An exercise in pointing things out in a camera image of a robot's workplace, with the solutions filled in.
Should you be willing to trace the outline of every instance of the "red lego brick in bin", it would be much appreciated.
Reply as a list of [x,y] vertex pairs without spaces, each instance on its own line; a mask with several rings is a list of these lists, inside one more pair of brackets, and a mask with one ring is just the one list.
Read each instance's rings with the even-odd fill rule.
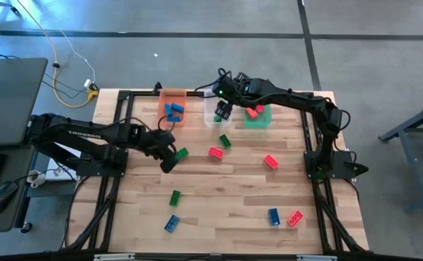
[[295,211],[287,220],[287,223],[289,223],[290,226],[297,225],[298,221],[300,221],[303,218],[303,214],[300,211]]
[[264,162],[273,170],[277,169],[277,166],[279,166],[279,163],[269,154],[264,157]]
[[211,147],[210,151],[208,152],[209,155],[213,157],[217,157],[218,159],[222,160],[224,153],[215,147]]
[[252,119],[258,116],[258,113],[252,108],[247,108],[247,113]]
[[262,113],[264,111],[264,106],[263,105],[257,105],[256,106],[256,112],[257,113]]

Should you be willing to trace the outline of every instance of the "clear plastic bin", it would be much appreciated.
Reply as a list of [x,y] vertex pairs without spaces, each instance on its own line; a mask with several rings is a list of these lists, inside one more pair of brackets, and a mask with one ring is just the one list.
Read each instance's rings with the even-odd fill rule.
[[[215,94],[213,93],[213,91],[211,91],[211,89],[205,89],[203,91],[204,93],[204,97],[209,97],[209,96],[214,96]],[[227,128],[231,125],[232,122],[232,113],[231,116],[229,116],[229,118],[227,120],[224,120],[221,118],[220,122],[215,122],[214,121],[214,111],[216,110],[216,107],[218,105],[219,102],[219,98],[207,98],[207,99],[203,99],[203,113],[204,113],[204,119],[205,119],[205,124],[206,126],[208,126],[209,128]]]
[[265,105],[264,111],[258,113],[255,119],[252,119],[248,113],[243,109],[244,127],[246,128],[266,128],[272,121],[271,105]]

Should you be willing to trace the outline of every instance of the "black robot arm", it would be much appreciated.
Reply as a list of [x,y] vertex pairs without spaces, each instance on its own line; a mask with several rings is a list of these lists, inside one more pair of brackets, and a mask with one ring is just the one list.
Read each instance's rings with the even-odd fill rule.
[[354,178],[368,170],[355,163],[350,152],[334,152],[333,143],[341,131],[342,110],[328,98],[277,88],[269,80],[249,78],[243,73],[231,79],[221,75],[213,85],[213,93],[227,101],[220,101],[215,113],[227,119],[232,105],[255,108],[257,105],[278,104],[309,112],[323,135],[321,146],[315,152],[305,153],[309,178]]
[[[150,130],[145,125],[122,123],[102,125],[71,120],[53,114],[32,115],[28,138],[35,148],[82,176],[119,177],[124,175],[128,151],[135,149],[161,160],[161,169],[169,173],[178,162],[175,138],[166,130]],[[94,143],[97,138],[107,144]],[[81,151],[76,157],[58,144]]]

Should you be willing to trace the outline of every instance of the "wooden tabletop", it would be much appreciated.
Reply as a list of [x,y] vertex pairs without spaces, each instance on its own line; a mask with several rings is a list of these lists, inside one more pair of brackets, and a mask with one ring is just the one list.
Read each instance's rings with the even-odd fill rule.
[[[95,123],[112,122],[118,92],[118,89],[100,91]],[[334,101],[331,91],[314,93]],[[158,97],[136,97],[133,115],[156,128],[157,102]],[[176,147],[186,147],[189,156],[169,174],[162,173],[159,161],[129,150],[110,252],[321,253],[313,189],[303,163],[305,143],[300,112],[273,105],[273,121],[267,129],[244,128],[240,107],[234,107],[232,113],[234,119],[229,128],[208,128],[203,120],[203,100],[188,97],[184,127],[175,128],[173,135]],[[218,140],[222,134],[229,137],[232,147],[218,161],[208,156],[208,149],[223,148]],[[345,148],[342,135],[337,145]],[[272,170],[263,163],[267,154],[279,162],[278,169]],[[78,191],[70,217],[70,242],[94,214],[100,181],[98,177],[89,178]],[[339,219],[367,249],[355,191],[343,180],[332,180],[332,189]],[[181,192],[177,207],[169,206],[173,190]],[[277,208],[281,225],[270,225],[271,208]],[[304,217],[290,227],[287,218],[295,210],[300,210]],[[173,233],[164,229],[171,215],[181,218]],[[332,227],[329,221],[326,223],[329,242],[334,247]]]

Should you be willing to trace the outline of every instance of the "concrete floor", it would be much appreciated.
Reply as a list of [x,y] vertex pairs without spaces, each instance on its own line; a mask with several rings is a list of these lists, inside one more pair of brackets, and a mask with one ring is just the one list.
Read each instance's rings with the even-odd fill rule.
[[[296,0],[73,0],[28,1],[47,29],[188,33],[301,33]],[[27,17],[0,9],[0,29],[37,29]],[[423,34],[423,0],[305,0],[311,33]],[[63,38],[52,38],[62,65],[59,80],[79,88],[91,71]],[[71,38],[96,70],[101,88],[187,87],[216,78],[218,67],[269,78],[277,86],[312,90],[303,39]],[[423,211],[405,213],[416,198],[398,140],[377,137],[423,107],[423,41],[313,41],[323,91],[353,119],[344,130],[350,149],[370,171],[358,178],[370,248],[381,254],[423,258]],[[47,57],[43,37],[0,36],[0,53]],[[84,97],[71,101],[83,102]],[[53,112],[90,120],[95,102],[68,109],[42,85],[34,113]],[[0,254],[55,250],[62,238],[69,199],[33,199],[32,233],[0,233]]]

